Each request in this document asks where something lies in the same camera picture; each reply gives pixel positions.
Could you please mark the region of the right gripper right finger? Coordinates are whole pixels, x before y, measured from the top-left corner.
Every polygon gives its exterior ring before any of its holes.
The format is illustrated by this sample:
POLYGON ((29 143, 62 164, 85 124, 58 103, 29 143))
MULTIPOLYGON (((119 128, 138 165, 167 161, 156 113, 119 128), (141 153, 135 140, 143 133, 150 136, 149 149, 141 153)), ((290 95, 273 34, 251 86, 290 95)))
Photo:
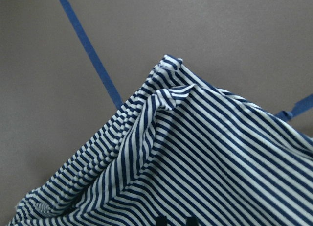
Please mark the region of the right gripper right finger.
POLYGON ((197 218, 195 216, 187 217, 186 226, 197 226, 197 218))

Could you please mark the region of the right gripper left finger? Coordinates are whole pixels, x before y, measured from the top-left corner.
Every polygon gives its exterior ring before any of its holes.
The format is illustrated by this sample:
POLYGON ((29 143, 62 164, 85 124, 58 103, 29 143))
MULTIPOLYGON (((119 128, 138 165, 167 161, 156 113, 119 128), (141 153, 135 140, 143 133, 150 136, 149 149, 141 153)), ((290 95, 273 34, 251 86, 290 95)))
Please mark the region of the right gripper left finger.
POLYGON ((167 217, 166 216, 156 217, 156 226, 167 226, 167 217))

